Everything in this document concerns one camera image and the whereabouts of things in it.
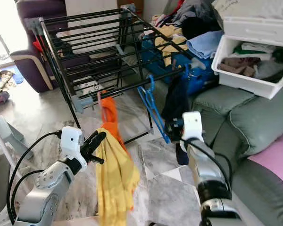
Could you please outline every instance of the white storage box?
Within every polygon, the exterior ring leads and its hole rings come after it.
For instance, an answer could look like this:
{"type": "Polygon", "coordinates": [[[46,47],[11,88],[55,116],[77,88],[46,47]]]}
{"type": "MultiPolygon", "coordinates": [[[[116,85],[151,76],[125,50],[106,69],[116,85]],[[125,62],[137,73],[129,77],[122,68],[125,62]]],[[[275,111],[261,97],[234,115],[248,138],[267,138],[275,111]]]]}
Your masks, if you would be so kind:
{"type": "Polygon", "coordinates": [[[283,87],[283,77],[278,83],[263,81],[218,69],[221,61],[233,53],[241,42],[256,42],[283,47],[283,20],[226,17],[225,35],[222,36],[212,63],[219,73],[219,84],[241,88],[258,96],[272,99],[283,87]]]}

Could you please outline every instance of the rug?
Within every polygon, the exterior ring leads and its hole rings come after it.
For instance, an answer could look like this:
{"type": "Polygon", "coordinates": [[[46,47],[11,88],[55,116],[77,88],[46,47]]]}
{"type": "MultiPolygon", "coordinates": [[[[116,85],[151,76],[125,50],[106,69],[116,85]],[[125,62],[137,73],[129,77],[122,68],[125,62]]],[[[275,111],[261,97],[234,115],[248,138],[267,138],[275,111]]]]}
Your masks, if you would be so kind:
{"type": "Polygon", "coordinates": [[[24,81],[24,77],[23,77],[23,75],[21,74],[21,72],[19,71],[19,69],[17,68],[16,65],[12,65],[12,66],[4,67],[4,68],[0,69],[0,71],[4,71],[4,70],[14,73],[13,80],[16,84],[20,84],[24,81]]]}

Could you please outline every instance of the laundry pile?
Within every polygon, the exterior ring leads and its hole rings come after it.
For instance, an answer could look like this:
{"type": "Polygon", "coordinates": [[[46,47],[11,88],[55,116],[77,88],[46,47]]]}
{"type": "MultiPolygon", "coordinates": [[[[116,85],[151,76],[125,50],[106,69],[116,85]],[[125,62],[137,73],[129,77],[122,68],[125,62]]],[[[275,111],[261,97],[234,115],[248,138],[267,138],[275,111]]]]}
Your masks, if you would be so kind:
{"type": "Polygon", "coordinates": [[[256,79],[278,81],[283,75],[283,48],[245,42],[235,47],[218,68],[256,79]]]}
{"type": "MultiPolygon", "coordinates": [[[[154,16],[152,19],[151,23],[158,30],[200,59],[214,57],[223,35],[209,5],[201,1],[180,0],[170,15],[154,16]]],[[[155,39],[155,46],[163,43],[161,37],[155,39]]],[[[163,56],[177,52],[171,46],[160,47],[159,50],[163,52],[163,56]]],[[[170,57],[165,59],[165,65],[171,65],[170,57]]]]}

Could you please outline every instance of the blue clothing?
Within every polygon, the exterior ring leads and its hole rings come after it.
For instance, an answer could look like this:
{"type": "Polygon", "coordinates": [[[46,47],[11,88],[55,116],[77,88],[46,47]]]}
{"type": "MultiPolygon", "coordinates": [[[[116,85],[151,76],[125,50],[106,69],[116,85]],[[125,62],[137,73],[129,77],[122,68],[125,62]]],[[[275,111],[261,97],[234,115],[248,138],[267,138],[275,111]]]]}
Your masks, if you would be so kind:
{"type": "Polygon", "coordinates": [[[223,31],[207,32],[188,40],[187,46],[199,58],[213,58],[223,34],[223,31]]]}

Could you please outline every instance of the blue hanger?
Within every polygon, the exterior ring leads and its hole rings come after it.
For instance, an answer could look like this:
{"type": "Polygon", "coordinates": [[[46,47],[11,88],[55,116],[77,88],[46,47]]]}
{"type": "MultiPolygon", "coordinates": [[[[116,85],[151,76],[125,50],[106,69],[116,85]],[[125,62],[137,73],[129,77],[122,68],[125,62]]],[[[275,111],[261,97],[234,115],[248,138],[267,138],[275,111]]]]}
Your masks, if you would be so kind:
{"type": "Polygon", "coordinates": [[[165,124],[162,121],[162,118],[155,106],[155,101],[152,95],[152,92],[154,90],[154,79],[153,76],[150,75],[149,76],[150,80],[151,80],[151,84],[150,84],[150,88],[145,90],[143,87],[139,86],[137,87],[137,90],[141,96],[142,101],[144,102],[144,104],[146,105],[146,108],[148,109],[148,111],[150,112],[151,117],[153,118],[155,124],[157,125],[162,137],[164,138],[165,142],[168,144],[170,143],[170,139],[169,137],[164,133],[164,127],[165,124]]]}

